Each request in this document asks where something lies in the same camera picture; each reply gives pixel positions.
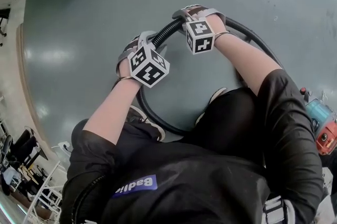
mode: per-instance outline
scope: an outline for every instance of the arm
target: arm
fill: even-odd
[[[215,33],[227,31],[218,16],[211,15],[207,20]],[[215,47],[231,61],[255,95],[267,75],[281,68],[264,52],[231,34],[218,37]]]
[[[130,75],[127,59],[120,63],[120,71],[122,77]],[[89,118],[84,130],[117,144],[128,110],[140,86],[139,82],[132,79],[118,82],[109,96]]]
[[[119,65],[122,77],[130,76],[127,59]],[[81,221],[89,219],[99,221],[110,192],[107,185],[118,166],[117,141],[122,127],[140,84],[131,79],[116,84],[109,96],[94,112],[87,123],[79,123],[72,133],[73,151],[67,182],[63,188],[61,223],[71,222],[73,206],[78,195],[94,180],[103,175],[102,180],[88,194],[80,208]]]
[[[217,16],[207,20],[216,33],[226,31]],[[270,188],[291,201],[296,223],[310,223],[322,198],[322,166],[299,89],[269,56],[239,38],[225,34],[215,46],[257,95]]]

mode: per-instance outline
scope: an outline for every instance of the hand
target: hand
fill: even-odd
[[[130,65],[128,63],[128,59],[123,59],[120,63],[120,76],[121,77],[129,77],[131,76]]]
[[[201,14],[202,11],[208,11],[208,10],[212,10],[213,14],[208,15],[208,16]],[[215,9],[208,9],[207,7],[204,7],[201,5],[187,6],[186,8],[180,9],[179,11],[175,12],[172,17],[173,18],[183,17],[186,21],[188,21],[188,18],[190,16],[196,19],[199,19],[201,17],[206,17],[208,23],[210,24],[215,34],[227,32],[226,26],[224,24],[225,16]]]
[[[213,29],[215,34],[227,32],[226,26],[224,25],[223,21],[216,14],[212,14],[210,16],[207,16],[206,20],[210,24],[210,26]]]
[[[148,40],[155,35],[156,32],[154,31],[145,31],[131,40],[129,44],[127,44],[122,54],[118,57],[118,63],[116,66],[116,74],[118,77],[131,76],[130,65],[127,57],[129,54],[135,53],[142,43],[148,43]]]
[[[138,38],[139,36],[131,40],[130,43],[124,49],[123,53],[120,55],[120,58],[118,58],[116,73],[117,73],[117,76],[120,78],[131,76],[130,66],[128,63],[127,56],[130,53],[137,51]]]

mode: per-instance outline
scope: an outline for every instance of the black sleeve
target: black sleeve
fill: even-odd
[[[114,144],[90,131],[75,135],[72,135],[73,151],[62,193],[60,223],[71,223],[74,201],[83,189],[102,175],[110,178],[116,168],[117,149]],[[109,194],[105,187],[105,184],[98,184],[90,192],[81,206],[81,218],[98,221],[96,218],[101,215],[106,202],[102,196]]]
[[[296,223],[311,223],[323,193],[322,164],[303,97],[284,70],[263,81],[258,94],[265,125],[269,184],[294,206]]]

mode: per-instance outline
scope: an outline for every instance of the forearm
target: forearm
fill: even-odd
[[[135,80],[123,80],[116,84],[109,96],[89,118],[84,130],[91,131],[113,144],[117,144],[130,105],[140,84]]]
[[[255,95],[267,75],[273,70],[281,69],[264,52],[234,35],[221,35],[216,40],[215,47],[231,61]]]

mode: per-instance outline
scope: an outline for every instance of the black flexible hose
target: black flexible hose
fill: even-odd
[[[152,43],[156,48],[159,48],[165,40],[167,40],[172,34],[174,34],[176,31],[178,31],[181,26],[183,25],[185,21],[182,18],[178,18],[172,22],[170,22],[167,26],[165,26],[162,30],[159,31],[159,33],[152,39]],[[277,64],[280,65],[280,67],[283,68],[281,62],[275,54],[272,52],[272,50],[267,46],[267,44],[251,29],[244,26],[243,24],[226,17],[226,26],[231,27],[240,33],[246,35],[248,38],[253,40],[269,57],[274,59]],[[138,104],[141,107],[141,109],[144,111],[146,116],[151,119],[154,123],[161,126],[163,129],[170,131],[174,134],[178,134],[181,136],[184,136],[188,133],[188,131],[178,129],[167,122],[165,122],[163,119],[161,119],[148,105],[148,102],[145,98],[144,94],[144,86],[142,85],[137,93],[137,100]]]
[[[158,49],[170,36],[177,32],[184,24],[184,19],[178,18],[170,22],[167,26],[159,31],[152,39],[153,45]]]

